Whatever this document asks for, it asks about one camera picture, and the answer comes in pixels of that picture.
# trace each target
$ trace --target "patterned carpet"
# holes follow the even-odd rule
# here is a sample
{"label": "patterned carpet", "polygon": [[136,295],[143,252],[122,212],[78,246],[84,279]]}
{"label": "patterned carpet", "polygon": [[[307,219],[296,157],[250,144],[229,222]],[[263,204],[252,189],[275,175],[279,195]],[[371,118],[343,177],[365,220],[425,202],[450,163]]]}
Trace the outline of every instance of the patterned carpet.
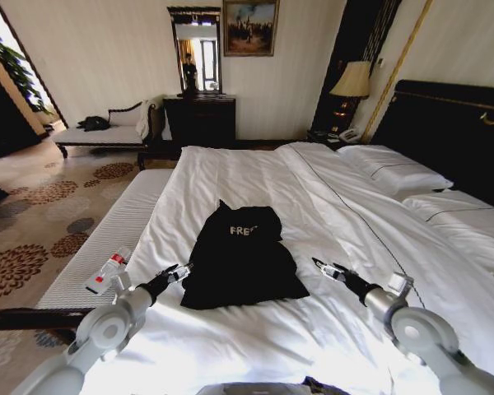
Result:
{"label": "patterned carpet", "polygon": [[[0,159],[0,309],[35,307],[138,172],[132,151],[68,148],[49,140]],[[149,167],[173,168],[156,160]],[[45,332],[0,332],[0,393],[63,350]]]}

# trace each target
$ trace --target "black bag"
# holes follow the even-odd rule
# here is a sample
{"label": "black bag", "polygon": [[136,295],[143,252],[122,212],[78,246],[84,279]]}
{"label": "black bag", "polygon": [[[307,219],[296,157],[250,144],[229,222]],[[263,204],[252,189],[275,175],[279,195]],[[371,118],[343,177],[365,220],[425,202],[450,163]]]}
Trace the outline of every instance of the black bag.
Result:
{"label": "black bag", "polygon": [[78,123],[77,128],[84,129],[85,132],[91,132],[94,130],[106,130],[110,127],[110,123],[102,117],[86,117],[83,121]]}
{"label": "black bag", "polygon": [[291,254],[278,242],[281,231],[271,207],[231,210],[220,201],[190,255],[193,267],[183,280],[181,305],[214,309],[309,296]]}

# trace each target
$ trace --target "white duvet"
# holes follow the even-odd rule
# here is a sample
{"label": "white duvet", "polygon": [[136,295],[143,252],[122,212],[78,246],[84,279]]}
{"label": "white duvet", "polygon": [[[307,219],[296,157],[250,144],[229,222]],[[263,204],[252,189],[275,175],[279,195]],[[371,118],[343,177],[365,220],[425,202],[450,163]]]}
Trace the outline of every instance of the white duvet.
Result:
{"label": "white duvet", "polygon": [[494,374],[494,278],[325,146],[184,148],[128,265],[133,283],[186,263],[219,199],[275,210],[311,296],[196,311],[179,306],[183,288],[172,285],[126,349],[91,369],[83,393],[190,394],[210,383],[299,383],[306,375],[351,394],[439,393],[434,374],[398,353],[357,297],[321,276],[311,257],[383,286],[401,265],[419,294],[410,305],[422,300],[445,317],[467,356]]}

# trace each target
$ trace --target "doorway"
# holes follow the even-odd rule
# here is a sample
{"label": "doorway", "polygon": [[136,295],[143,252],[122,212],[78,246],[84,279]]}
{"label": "doorway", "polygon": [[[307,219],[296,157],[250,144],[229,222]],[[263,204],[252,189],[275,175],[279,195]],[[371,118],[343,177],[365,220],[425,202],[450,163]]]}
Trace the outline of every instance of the doorway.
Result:
{"label": "doorway", "polygon": [[51,95],[39,79],[14,30],[0,9],[0,62],[22,93],[26,103],[44,126],[46,132],[62,130],[65,123]]}

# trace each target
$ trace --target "lampshade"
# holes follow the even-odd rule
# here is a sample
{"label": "lampshade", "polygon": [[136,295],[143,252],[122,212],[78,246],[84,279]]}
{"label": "lampshade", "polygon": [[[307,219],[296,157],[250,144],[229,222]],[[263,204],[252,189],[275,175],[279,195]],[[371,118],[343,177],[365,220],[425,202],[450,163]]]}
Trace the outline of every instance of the lampshade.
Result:
{"label": "lampshade", "polygon": [[370,94],[370,62],[349,62],[343,76],[329,93],[335,96],[368,97]]}

